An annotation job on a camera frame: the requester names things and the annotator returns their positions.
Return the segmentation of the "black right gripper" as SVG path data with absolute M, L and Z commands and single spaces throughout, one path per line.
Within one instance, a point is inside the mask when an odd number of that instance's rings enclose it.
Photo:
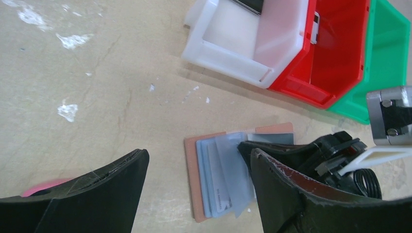
M 359 158 L 367 146 L 347 132 L 322 136 L 307 145 L 241 142 L 237 149 L 251 172 L 252 150 L 260 149 L 280 163 L 333 188 L 368 198 L 382 199 L 373 170 L 359 168 L 343 175 L 339 171 Z

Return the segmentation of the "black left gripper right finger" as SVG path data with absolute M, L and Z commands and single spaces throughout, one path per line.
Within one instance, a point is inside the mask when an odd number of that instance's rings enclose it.
M 385 201 L 320 183 L 270 157 L 251 153 L 251 173 L 266 233 L 409 233 L 412 199 Z

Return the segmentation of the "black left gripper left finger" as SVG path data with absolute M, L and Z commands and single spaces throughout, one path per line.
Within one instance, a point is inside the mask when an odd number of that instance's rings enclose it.
M 136 149 L 87 174 L 29 197 L 0 200 L 3 233 L 129 233 L 148 169 Z

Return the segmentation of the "brown leather card holder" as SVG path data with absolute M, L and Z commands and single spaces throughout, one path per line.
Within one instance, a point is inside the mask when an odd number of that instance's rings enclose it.
M 234 214 L 238 218 L 251 203 L 256 201 L 251 176 L 237 149 L 241 142 L 247 140 L 292 145 L 294 144 L 293 124 L 287 122 L 184 139 L 191 205 L 196 222 L 218 218 L 213 217 L 212 212 L 214 207 L 212 202 L 213 188 L 207 150 L 207 145 L 211 141 L 217 144 L 225 182 L 232 201 L 232 209 L 226 215 Z

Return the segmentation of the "pink eraser block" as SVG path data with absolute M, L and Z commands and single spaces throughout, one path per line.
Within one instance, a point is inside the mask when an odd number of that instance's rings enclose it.
M 42 183 L 39 183 L 39 184 L 29 188 L 28 190 L 24 191 L 20 196 L 21 197 L 29 197 L 30 195 L 32 195 L 32 194 L 34 194 L 38 191 L 45 190 L 45 189 L 60 185 L 62 183 L 68 182 L 70 180 L 71 180 L 71 178 L 62 178 L 62 179 L 56 179 L 56 180 L 42 182 Z

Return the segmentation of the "red plastic bin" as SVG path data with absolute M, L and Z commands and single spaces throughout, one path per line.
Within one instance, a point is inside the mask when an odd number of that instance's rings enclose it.
M 368 0 L 310 0 L 303 48 L 268 88 L 327 109 L 363 79 Z M 311 44 L 314 13 L 320 15 Z

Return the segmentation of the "green plastic bin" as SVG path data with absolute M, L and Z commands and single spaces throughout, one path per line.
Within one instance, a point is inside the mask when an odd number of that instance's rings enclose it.
M 410 21 L 387 0 L 373 0 L 370 6 L 363 80 L 328 109 L 366 125 L 367 93 L 406 84 L 411 33 Z

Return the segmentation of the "white plastic bin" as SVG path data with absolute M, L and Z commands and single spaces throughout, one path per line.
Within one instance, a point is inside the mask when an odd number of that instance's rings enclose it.
M 260 15 L 232 0 L 197 0 L 182 58 L 267 89 L 310 42 L 314 0 L 266 0 Z

